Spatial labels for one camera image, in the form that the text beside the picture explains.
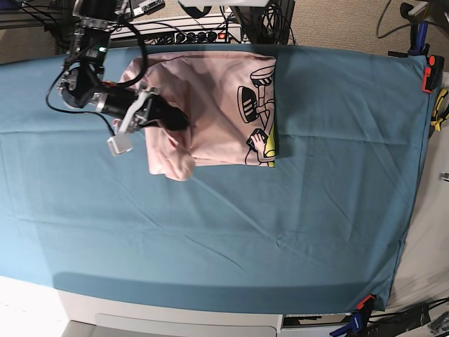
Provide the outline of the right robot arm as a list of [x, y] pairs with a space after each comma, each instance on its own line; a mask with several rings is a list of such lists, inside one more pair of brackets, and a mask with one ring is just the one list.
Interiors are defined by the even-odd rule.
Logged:
[[[68, 114], [83, 114], [85, 106], [92, 105], [92, 113], [101, 119], [119, 120], [120, 128], [111, 130], [111, 136], [149, 126], [183, 131], [189, 126], [187, 115], [142, 81], [149, 66], [147, 48], [141, 33], [130, 23], [127, 8], [127, 1], [75, 2], [73, 15], [79, 21], [62, 71], [51, 87], [60, 91]], [[115, 83], [103, 79], [103, 63], [111, 35], [120, 27], [135, 35], [142, 57], [133, 78]]]

